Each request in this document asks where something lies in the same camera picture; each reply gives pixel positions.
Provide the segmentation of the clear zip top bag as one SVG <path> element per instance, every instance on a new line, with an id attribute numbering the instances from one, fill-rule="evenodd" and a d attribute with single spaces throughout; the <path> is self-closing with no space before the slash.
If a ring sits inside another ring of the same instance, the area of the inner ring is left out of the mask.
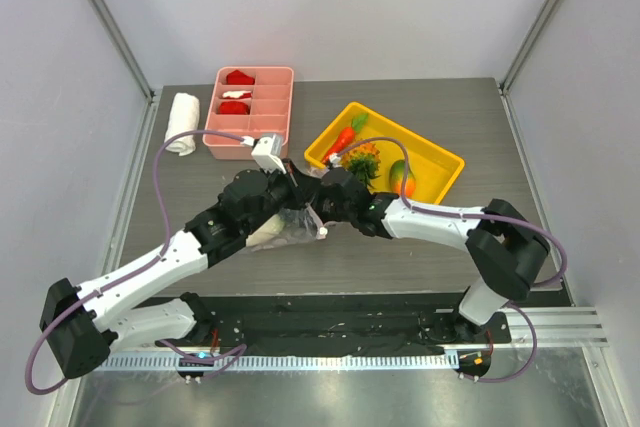
<path id="1" fill-rule="evenodd" d="M 281 216 L 285 222 L 285 227 L 280 235 L 270 242 L 255 247 L 247 247 L 245 244 L 247 250 L 255 252 L 308 243 L 326 237 L 328 229 L 316 213 L 313 206 L 314 202 L 302 210 L 295 209 L 292 204 L 293 195 L 286 173 L 267 173 L 260 168 L 257 171 L 265 178 L 265 187 L 261 191 L 260 200 L 254 201 L 251 205 L 252 209 L 248 217 L 249 235 L 254 233 L 275 214 Z"/>

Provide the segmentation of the fake pineapple orange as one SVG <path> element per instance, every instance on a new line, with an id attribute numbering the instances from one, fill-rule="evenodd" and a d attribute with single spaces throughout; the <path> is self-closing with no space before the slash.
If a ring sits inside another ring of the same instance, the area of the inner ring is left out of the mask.
<path id="1" fill-rule="evenodd" d="M 372 182 L 379 177 L 380 151 L 375 143 L 365 143 L 347 152 L 341 164 L 360 182 L 372 188 Z"/>

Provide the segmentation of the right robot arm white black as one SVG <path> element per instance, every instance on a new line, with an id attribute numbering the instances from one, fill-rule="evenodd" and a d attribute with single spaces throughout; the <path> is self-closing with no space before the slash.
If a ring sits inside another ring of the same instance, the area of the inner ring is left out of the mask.
<path id="1" fill-rule="evenodd" d="M 460 208 L 373 194 L 343 168 L 320 179 L 314 208 L 322 220 L 349 223 L 368 237 L 422 240 L 467 252 L 480 279 L 466 290 L 451 318 L 453 333 L 465 342 L 483 335 L 494 312 L 507 302 L 528 298 L 550 251 L 543 230 L 504 200 Z"/>

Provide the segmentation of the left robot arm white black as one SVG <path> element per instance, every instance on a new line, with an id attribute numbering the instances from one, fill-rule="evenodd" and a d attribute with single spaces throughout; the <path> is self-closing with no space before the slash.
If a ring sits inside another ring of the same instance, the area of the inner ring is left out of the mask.
<path id="1" fill-rule="evenodd" d="M 64 378 L 86 375 L 121 340 L 117 318 L 175 282 L 200 273 L 245 248 L 251 234 L 283 209 L 303 210 L 320 190 L 317 177 L 291 160 L 267 173 L 243 170 L 217 202 L 197 214 L 156 250 L 119 271 L 75 286 L 62 278 L 47 291 L 40 319 Z"/>

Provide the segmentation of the fake mango orange green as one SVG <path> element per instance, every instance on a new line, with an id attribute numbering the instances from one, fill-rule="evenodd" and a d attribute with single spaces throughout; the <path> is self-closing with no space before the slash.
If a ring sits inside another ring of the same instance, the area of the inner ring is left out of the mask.
<path id="1" fill-rule="evenodd" d="M 411 169 L 405 173 L 405 168 L 404 160 L 396 160 L 389 169 L 388 182 L 393 193 L 400 194 L 401 188 L 404 188 L 405 196 L 411 198 L 416 190 L 417 182 Z"/>

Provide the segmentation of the fake carrot orange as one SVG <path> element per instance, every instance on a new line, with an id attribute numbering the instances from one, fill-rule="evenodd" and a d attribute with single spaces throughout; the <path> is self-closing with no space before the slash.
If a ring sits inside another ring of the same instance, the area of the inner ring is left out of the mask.
<path id="1" fill-rule="evenodd" d="M 346 147 L 348 147 L 360 133 L 367 120 L 367 113 L 361 113 L 353 117 L 350 124 L 341 130 L 334 143 L 327 150 L 324 157 L 322 158 L 322 163 L 326 164 L 333 154 L 338 154 Z"/>

